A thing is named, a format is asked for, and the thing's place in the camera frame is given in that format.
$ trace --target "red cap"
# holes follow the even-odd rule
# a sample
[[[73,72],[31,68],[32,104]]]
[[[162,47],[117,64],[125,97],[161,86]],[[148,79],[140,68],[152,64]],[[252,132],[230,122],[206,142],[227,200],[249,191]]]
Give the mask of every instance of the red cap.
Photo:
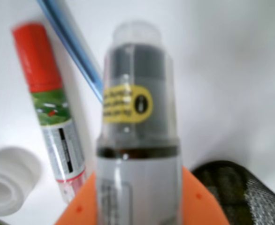
[[[28,23],[13,30],[15,45],[31,92],[62,88],[46,30],[39,23]]]

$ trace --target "white background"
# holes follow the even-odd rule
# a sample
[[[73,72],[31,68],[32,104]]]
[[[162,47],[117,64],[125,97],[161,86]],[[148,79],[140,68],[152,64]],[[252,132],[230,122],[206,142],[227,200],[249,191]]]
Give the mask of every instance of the white background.
[[[233,160],[275,191],[275,0],[69,0],[103,69],[114,28],[128,19],[158,26],[174,60],[178,133],[188,168]],[[9,224],[53,224],[66,208],[54,181],[11,29],[46,24],[87,168],[93,168],[101,105],[33,0],[0,0],[0,149],[31,151],[42,176]]]

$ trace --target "blue pen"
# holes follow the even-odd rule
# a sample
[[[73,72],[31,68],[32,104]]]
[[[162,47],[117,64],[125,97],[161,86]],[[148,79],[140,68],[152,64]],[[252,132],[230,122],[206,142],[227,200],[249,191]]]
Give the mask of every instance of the blue pen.
[[[74,30],[70,26],[67,17],[62,10],[61,4],[56,0],[38,0],[38,3],[73,61],[78,66],[80,72],[88,82],[98,100],[102,103],[103,85],[99,72],[92,63],[91,58],[86,54],[82,43],[75,35]]]

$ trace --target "green label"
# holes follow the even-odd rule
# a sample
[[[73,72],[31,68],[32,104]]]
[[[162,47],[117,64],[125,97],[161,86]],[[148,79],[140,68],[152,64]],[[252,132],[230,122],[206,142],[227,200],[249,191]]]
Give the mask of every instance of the green label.
[[[63,89],[31,93],[42,126],[63,123],[71,118]]]

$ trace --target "yellow label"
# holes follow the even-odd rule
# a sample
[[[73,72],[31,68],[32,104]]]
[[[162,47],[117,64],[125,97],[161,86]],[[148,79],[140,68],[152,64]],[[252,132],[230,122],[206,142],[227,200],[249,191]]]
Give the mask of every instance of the yellow label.
[[[105,123],[140,123],[151,115],[152,110],[151,94],[142,86],[123,84],[104,91]]]

